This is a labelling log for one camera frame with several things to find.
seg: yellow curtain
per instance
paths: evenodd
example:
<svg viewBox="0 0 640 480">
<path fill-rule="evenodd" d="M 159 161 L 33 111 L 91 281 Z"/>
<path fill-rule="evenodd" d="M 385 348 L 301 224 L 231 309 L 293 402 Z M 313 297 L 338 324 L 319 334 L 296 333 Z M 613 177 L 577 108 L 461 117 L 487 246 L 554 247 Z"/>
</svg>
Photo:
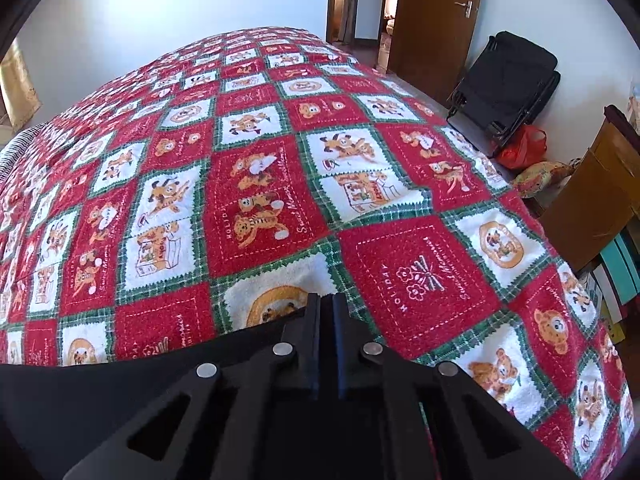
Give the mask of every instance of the yellow curtain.
<svg viewBox="0 0 640 480">
<path fill-rule="evenodd" d="M 11 126 L 17 132 L 42 106 L 29 78 L 17 39 L 0 63 L 0 89 Z"/>
</svg>

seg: striped fabric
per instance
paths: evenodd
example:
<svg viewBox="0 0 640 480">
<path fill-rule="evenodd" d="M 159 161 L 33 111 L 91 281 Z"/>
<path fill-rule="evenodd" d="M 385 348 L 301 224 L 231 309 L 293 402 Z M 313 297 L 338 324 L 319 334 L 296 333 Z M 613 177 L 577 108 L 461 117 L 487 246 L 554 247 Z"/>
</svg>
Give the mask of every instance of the striped fabric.
<svg viewBox="0 0 640 480">
<path fill-rule="evenodd" d="M 18 133 L 0 152 L 0 186 L 11 173 L 15 163 L 47 123 L 40 123 Z"/>
</svg>

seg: door handle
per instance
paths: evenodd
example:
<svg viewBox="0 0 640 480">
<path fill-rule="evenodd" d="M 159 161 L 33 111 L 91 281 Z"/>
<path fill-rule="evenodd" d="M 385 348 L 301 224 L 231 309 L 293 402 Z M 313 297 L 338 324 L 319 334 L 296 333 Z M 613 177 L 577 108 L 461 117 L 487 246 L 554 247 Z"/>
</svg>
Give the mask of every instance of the door handle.
<svg viewBox="0 0 640 480">
<path fill-rule="evenodd" d="M 466 4 L 461 4 L 460 2 L 453 2 L 456 5 L 459 5 L 460 7 L 465 7 L 466 8 L 466 12 L 465 12 L 465 17 L 470 18 L 471 17 L 471 10 L 474 8 L 474 3 L 469 0 Z"/>
</svg>

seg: red and white checkered blanket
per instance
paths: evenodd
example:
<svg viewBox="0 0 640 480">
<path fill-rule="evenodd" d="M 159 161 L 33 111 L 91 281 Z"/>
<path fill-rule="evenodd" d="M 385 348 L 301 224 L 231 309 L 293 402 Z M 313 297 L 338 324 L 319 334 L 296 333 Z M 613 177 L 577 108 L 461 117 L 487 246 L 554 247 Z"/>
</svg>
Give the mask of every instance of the red and white checkered blanket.
<svg viewBox="0 0 640 480">
<path fill-rule="evenodd" d="M 345 291 L 578 474 L 633 427 L 620 359 L 522 201 L 393 81 L 304 30 L 190 44 L 53 119 L 0 190 L 0 360 L 134 359 Z"/>
</svg>

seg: metal pin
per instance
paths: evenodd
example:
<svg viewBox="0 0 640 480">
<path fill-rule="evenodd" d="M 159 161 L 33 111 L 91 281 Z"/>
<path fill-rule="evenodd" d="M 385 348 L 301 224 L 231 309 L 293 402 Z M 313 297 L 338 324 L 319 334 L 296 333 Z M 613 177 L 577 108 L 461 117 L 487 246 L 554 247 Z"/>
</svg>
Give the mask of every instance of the metal pin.
<svg viewBox="0 0 640 480">
<path fill-rule="evenodd" d="M 273 345 L 273 353 L 280 356 L 289 355 L 293 352 L 293 346 L 290 343 L 276 343 Z"/>
<path fill-rule="evenodd" d="M 365 343 L 362 347 L 362 351 L 367 355 L 380 355 L 382 354 L 382 350 L 382 345 L 380 343 L 376 343 L 375 341 Z"/>
<path fill-rule="evenodd" d="M 198 377 L 202 377 L 203 379 L 213 377 L 217 372 L 218 367 L 213 363 L 203 363 L 196 368 Z"/>
<path fill-rule="evenodd" d="M 438 371 L 441 373 L 441 375 L 453 377 L 458 373 L 458 367 L 451 361 L 444 361 L 443 363 L 440 363 L 438 365 Z"/>
</svg>

